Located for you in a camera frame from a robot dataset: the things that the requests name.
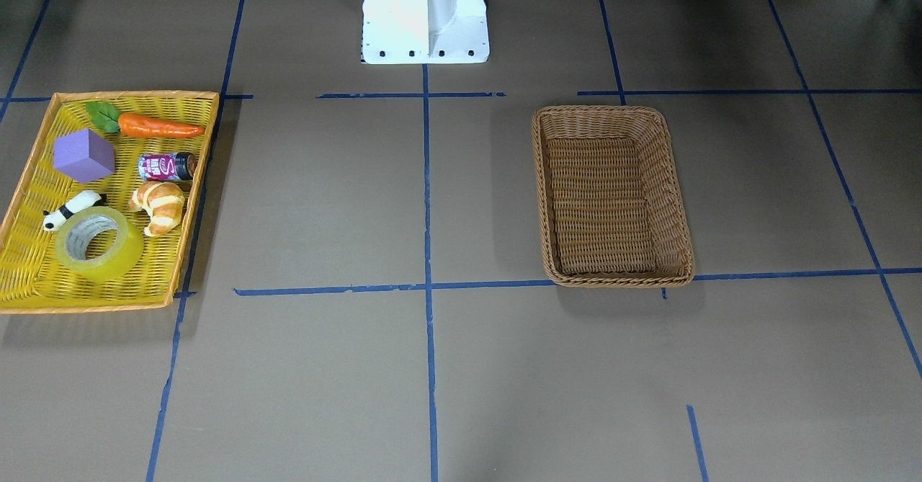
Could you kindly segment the toy panda figure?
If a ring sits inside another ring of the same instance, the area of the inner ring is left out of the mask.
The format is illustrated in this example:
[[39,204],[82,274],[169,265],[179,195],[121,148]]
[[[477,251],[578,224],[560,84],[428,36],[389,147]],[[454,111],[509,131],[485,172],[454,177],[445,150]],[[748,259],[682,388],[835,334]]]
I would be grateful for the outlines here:
[[92,207],[102,206],[106,201],[107,196],[105,194],[90,189],[80,191],[53,212],[43,210],[42,229],[48,232],[56,232],[77,213]]

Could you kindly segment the orange toy carrot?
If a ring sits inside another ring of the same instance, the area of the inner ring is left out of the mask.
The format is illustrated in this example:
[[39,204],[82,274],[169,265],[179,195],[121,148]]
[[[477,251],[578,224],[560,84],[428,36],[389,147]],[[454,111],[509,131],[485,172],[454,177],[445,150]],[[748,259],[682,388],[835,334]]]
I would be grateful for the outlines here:
[[131,138],[194,138],[205,134],[199,125],[122,112],[111,102],[90,101],[85,108],[95,127],[106,133],[119,132]]

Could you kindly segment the brown wicker basket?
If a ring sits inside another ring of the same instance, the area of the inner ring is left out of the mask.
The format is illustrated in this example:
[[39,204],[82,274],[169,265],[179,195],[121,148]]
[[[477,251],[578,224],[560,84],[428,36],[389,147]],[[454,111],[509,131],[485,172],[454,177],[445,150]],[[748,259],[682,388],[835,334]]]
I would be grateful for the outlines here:
[[557,105],[532,118],[543,267],[554,284],[655,288],[694,279],[664,115]]

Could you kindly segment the yellow woven basket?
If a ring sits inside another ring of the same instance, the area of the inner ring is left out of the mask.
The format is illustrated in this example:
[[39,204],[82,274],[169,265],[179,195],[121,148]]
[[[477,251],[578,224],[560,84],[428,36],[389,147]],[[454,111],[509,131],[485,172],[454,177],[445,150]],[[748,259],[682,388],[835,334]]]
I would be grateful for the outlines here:
[[[116,171],[105,179],[80,184],[53,165],[57,138],[93,128],[86,104],[109,102],[125,113],[198,125],[194,138],[131,138],[108,133],[115,148]],[[220,111],[217,92],[122,91],[56,92],[37,132],[19,184],[2,222],[3,314],[82,313],[167,307],[181,285],[182,263],[193,236],[205,164]],[[55,233],[42,226],[43,211],[59,208],[84,189],[106,195],[107,205],[124,210],[141,183],[136,161],[145,153],[193,153],[193,179],[181,184],[187,202],[180,225],[162,238],[145,238],[138,264],[125,275],[95,282],[70,271],[55,255]]]

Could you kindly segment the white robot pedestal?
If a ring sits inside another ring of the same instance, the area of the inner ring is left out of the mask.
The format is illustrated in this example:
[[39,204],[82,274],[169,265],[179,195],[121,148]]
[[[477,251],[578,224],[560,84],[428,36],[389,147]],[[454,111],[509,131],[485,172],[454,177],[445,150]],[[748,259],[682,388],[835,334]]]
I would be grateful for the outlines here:
[[362,2],[363,63],[480,64],[490,54],[487,0]]

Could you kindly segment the yellow tape roll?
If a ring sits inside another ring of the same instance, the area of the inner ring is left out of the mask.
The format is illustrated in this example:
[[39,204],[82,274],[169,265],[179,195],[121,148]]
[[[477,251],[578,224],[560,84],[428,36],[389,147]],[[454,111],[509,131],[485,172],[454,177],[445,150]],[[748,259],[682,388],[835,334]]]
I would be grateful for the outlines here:
[[92,207],[69,218],[55,238],[55,256],[68,271],[93,282],[126,275],[138,263],[140,229],[112,208]]

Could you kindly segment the purple foam cube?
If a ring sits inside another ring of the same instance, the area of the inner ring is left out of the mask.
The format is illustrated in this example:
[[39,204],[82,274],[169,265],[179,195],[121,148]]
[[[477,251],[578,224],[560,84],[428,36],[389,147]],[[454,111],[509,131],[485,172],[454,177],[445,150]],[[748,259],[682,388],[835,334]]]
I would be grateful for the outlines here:
[[117,170],[115,147],[89,128],[70,132],[53,144],[53,168],[82,184],[105,179]]

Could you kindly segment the toy croissant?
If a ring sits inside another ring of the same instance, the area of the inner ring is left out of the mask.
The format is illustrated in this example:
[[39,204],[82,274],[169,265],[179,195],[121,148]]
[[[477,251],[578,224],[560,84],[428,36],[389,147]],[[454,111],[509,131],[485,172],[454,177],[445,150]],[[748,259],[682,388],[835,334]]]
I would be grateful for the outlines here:
[[134,190],[126,209],[129,213],[147,213],[149,222],[144,235],[160,238],[180,225],[184,204],[185,196],[178,184],[148,181]]

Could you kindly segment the small purple can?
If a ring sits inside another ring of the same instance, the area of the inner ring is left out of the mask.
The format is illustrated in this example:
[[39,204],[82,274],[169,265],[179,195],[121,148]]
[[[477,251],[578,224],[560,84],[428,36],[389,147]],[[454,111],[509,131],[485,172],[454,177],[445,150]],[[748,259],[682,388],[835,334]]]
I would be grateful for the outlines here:
[[184,182],[194,179],[197,157],[193,153],[146,153],[136,163],[146,182]]

